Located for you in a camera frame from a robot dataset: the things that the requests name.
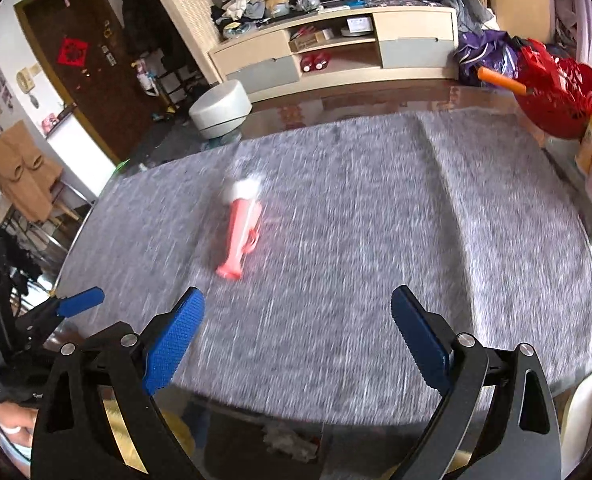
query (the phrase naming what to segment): white box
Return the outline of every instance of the white box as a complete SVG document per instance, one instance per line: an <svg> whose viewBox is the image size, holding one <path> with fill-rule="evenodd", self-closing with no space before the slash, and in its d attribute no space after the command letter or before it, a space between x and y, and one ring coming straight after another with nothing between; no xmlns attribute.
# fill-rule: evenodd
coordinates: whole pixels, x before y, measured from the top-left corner
<svg viewBox="0 0 592 480"><path fill-rule="evenodd" d="M350 32L371 32L374 30L374 24L369 16L358 16L357 18L348 18L347 27Z"/></svg>

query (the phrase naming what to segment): gray table cover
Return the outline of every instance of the gray table cover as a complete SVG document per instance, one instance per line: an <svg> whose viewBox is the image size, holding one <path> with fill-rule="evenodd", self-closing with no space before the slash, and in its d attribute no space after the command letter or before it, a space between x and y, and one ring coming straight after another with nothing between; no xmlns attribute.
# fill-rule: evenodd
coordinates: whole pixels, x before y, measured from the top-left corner
<svg viewBox="0 0 592 480"><path fill-rule="evenodd" d="M263 175L260 241L229 282L214 273L218 196L250 173ZM284 418L404 424L439 398L391 320L403 283L456 332L531 342L550 381L592 357L578 215L516 118L482 110L322 124L126 178L96 205L58 294L105 291L74 318L86 335L118 320L140 332L197 286L204 323L174 384Z"/></svg>

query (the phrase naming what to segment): red bottle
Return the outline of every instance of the red bottle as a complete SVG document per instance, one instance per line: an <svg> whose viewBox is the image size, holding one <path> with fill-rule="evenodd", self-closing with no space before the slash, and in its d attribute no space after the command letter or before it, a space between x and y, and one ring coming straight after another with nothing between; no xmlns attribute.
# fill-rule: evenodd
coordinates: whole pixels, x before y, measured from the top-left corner
<svg viewBox="0 0 592 480"><path fill-rule="evenodd" d="M314 56L312 54L300 58L300 69L305 73L314 69Z"/></svg>
<svg viewBox="0 0 592 480"><path fill-rule="evenodd" d="M323 70L327 68L330 59L331 56L329 55L329 52L319 52L318 54L316 54L316 57L314 58L314 69Z"/></svg>

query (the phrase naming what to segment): red paper cut decoration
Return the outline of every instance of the red paper cut decoration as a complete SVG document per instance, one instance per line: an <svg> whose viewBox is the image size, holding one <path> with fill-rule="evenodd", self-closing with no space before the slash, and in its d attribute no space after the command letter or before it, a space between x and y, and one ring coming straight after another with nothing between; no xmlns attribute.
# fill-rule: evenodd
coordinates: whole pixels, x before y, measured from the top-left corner
<svg viewBox="0 0 592 480"><path fill-rule="evenodd" d="M85 66L88 46L89 43L85 41L64 38L56 62L61 65Z"/></svg>

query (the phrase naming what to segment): white round stool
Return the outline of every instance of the white round stool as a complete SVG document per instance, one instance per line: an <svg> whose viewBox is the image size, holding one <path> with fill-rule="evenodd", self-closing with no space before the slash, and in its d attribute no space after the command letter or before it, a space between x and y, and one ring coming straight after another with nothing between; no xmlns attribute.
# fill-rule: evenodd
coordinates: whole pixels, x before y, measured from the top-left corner
<svg viewBox="0 0 592 480"><path fill-rule="evenodd" d="M243 85L234 79L201 95L189 108L189 116L205 139L214 139L240 126L251 109L252 103Z"/></svg>

